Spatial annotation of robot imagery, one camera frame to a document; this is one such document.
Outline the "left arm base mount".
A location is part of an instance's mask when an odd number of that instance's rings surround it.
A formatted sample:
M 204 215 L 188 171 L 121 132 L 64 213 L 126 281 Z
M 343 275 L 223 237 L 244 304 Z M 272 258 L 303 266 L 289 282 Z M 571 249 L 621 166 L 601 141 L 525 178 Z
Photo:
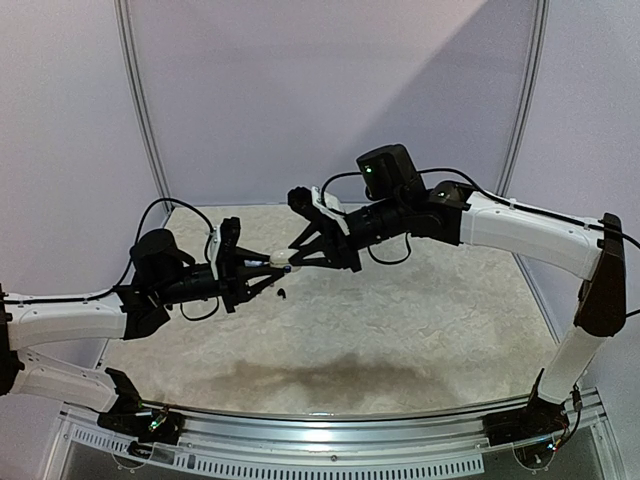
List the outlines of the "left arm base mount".
M 107 412 L 98 415 L 97 425 L 123 435 L 135 437 L 139 443 L 176 445 L 185 417 L 168 407 L 150 408 L 139 401 L 118 400 Z

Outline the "cream earbud charging case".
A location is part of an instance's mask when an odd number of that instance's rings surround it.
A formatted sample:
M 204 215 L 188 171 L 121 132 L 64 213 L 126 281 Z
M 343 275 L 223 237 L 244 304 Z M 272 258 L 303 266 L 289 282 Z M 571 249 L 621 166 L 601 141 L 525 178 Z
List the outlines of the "cream earbud charging case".
M 293 257 L 297 253 L 294 249 L 281 249 L 273 252 L 269 257 L 269 265 L 272 268 L 282 270 L 285 274 L 295 273 L 301 269 L 293 264 Z

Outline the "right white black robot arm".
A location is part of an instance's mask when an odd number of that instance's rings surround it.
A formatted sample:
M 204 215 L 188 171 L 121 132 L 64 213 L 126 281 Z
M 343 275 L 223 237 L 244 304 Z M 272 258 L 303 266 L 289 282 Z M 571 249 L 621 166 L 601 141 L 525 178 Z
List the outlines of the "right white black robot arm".
M 581 279 L 573 325 L 533 388 L 532 403 L 560 405 L 605 340 L 625 325 L 625 235 L 620 219 L 568 216 L 506 199 L 468 175 L 425 186 L 401 144 L 357 161 L 369 204 L 346 212 L 326 187 L 296 187 L 292 211 L 309 222 L 291 244 L 293 266 L 361 268 L 360 251 L 398 235 L 495 248 L 555 266 Z

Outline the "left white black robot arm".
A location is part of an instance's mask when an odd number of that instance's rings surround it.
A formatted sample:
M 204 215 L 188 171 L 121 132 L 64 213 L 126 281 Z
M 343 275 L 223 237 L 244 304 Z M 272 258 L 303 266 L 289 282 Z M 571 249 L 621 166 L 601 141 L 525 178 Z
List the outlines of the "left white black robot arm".
M 238 247 L 237 234 L 212 234 L 212 259 L 199 263 L 167 229 L 147 232 L 130 250 L 134 277 L 106 294 L 61 299 L 1 296 L 1 392 L 30 394 L 99 413 L 139 414 L 141 398 L 118 370 L 46 358 L 37 345 L 78 339 L 134 340 L 153 335 L 170 309 L 220 299 L 228 312 L 290 272 L 285 251 L 264 255 Z

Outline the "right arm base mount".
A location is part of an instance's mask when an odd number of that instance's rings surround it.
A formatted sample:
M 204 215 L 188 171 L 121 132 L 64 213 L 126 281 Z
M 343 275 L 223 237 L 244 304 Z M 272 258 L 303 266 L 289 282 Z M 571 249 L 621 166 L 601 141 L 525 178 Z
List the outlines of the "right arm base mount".
M 485 415 L 482 426 L 489 444 L 498 446 L 546 437 L 557 431 L 562 433 L 561 440 L 566 441 L 575 433 L 581 419 L 578 411 L 571 423 L 563 404 L 533 398 L 524 407 Z

